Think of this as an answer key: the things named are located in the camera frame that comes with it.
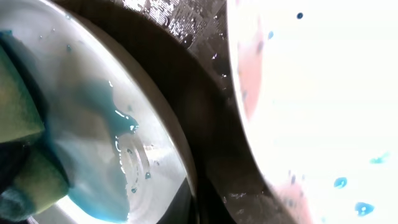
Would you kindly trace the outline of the dark brown serving tray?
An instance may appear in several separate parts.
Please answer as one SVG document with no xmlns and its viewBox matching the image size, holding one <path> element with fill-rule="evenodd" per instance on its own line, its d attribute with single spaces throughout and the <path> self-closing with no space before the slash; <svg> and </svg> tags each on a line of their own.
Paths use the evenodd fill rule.
<svg viewBox="0 0 398 224">
<path fill-rule="evenodd" d="M 244 137 L 225 1 L 60 1 L 118 41 L 169 102 L 190 145 L 202 223 L 291 223 Z"/>
</svg>

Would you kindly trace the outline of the white plate with red rim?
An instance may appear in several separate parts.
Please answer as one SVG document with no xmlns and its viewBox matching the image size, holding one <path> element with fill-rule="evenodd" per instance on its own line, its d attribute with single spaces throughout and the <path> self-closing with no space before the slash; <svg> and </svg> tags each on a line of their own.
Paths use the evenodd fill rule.
<svg viewBox="0 0 398 224">
<path fill-rule="evenodd" d="M 397 222 L 397 0 L 228 1 L 251 154 L 297 223 Z"/>
</svg>

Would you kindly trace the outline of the green scouring sponge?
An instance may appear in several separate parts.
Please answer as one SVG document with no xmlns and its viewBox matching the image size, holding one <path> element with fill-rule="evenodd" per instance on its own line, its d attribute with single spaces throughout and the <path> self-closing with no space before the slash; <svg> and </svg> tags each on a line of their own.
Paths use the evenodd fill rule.
<svg viewBox="0 0 398 224">
<path fill-rule="evenodd" d="M 29 51 L 1 31 L 1 221 L 24 222 L 66 196 L 68 178 L 45 140 L 45 102 L 24 59 Z"/>
</svg>

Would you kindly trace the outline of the white plate with blue smear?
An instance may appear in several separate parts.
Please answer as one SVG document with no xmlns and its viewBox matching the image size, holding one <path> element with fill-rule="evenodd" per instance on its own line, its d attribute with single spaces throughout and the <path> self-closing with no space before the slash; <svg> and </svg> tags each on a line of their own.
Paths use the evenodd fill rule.
<svg viewBox="0 0 398 224">
<path fill-rule="evenodd" d="M 197 223 L 190 148 L 146 71 L 50 1 L 2 1 L 45 102 L 45 140 L 68 181 L 34 223 Z"/>
</svg>

